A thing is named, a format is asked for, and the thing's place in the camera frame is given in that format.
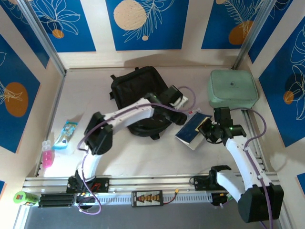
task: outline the white table surface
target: white table surface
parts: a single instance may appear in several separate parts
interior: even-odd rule
[[[196,107],[204,114],[212,115],[213,109],[207,98],[207,82],[211,67],[158,67],[157,70],[168,86],[189,86],[197,97]],[[112,68],[96,70],[68,71],[60,102],[52,126],[50,140],[54,142],[67,120],[78,121],[78,127],[69,142],[70,155],[55,153],[53,165],[47,169],[41,168],[42,177],[69,177],[74,175],[80,163],[83,152],[76,150],[76,145],[93,113],[102,114],[114,112],[117,106],[110,100],[109,92],[112,79],[110,75],[125,75],[131,68]],[[192,94],[182,89],[184,95],[192,104]],[[241,124],[245,131],[246,125],[240,111],[231,112],[234,124]],[[197,174],[208,172],[211,166],[228,165],[237,172],[237,166],[222,145],[212,145],[203,141],[192,151],[175,138],[180,126],[172,124],[162,134],[159,140],[149,137],[132,135],[128,129],[118,132],[113,137],[113,146],[103,157],[97,169],[97,175],[133,176],[133,175],[175,175]]]

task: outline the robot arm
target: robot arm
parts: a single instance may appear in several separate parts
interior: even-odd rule
[[[101,115],[95,113],[86,128],[87,134],[95,126],[107,120],[107,123],[102,128],[94,131],[86,140],[85,143],[89,147],[91,153],[86,156],[83,165],[83,172],[86,181],[95,178],[95,172],[102,155],[108,152],[112,147],[112,136],[123,128],[146,118],[152,117],[155,113],[161,114],[169,121],[183,125],[187,119],[184,113],[179,111],[171,111],[154,104],[171,105],[174,108],[179,108],[187,102],[187,98],[182,93],[171,86],[160,96],[148,93],[145,98],[141,98],[134,104],[127,106],[119,111]],[[81,168],[77,170],[77,177],[81,177]]]
[[[221,139],[236,162],[242,180],[235,176],[228,166],[212,167],[210,182],[224,187],[236,200],[239,214],[245,222],[268,220],[268,208],[263,185],[266,186],[271,202],[273,219],[278,219],[284,198],[280,185],[273,185],[260,168],[249,147],[245,148],[246,133],[240,125],[233,125],[228,107],[215,108],[216,124],[210,119],[198,129],[212,143]]]

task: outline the book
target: book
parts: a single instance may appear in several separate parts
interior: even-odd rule
[[[180,141],[195,150],[198,145],[204,140],[204,136],[199,133],[198,127],[211,115],[202,114],[200,112],[195,113],[189,121],[180,129],[175,135]]]

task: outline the bag strap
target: bag strap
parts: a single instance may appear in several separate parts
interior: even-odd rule
[[[114,97],[113,97],[113,92],[110,92],[109,95],[110,95],[110,100],[111,100],[111,99],[114,99]]]
[[[160,139],[160,135],[159,134],[151,135],[150,137],[151,137],[151,139],[153,141]]]

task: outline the box lid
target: box lid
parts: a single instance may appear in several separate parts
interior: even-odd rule
[[[252,75],[240,70],[213,70],[213,95],[221,100],[257,100],[258,93]]]

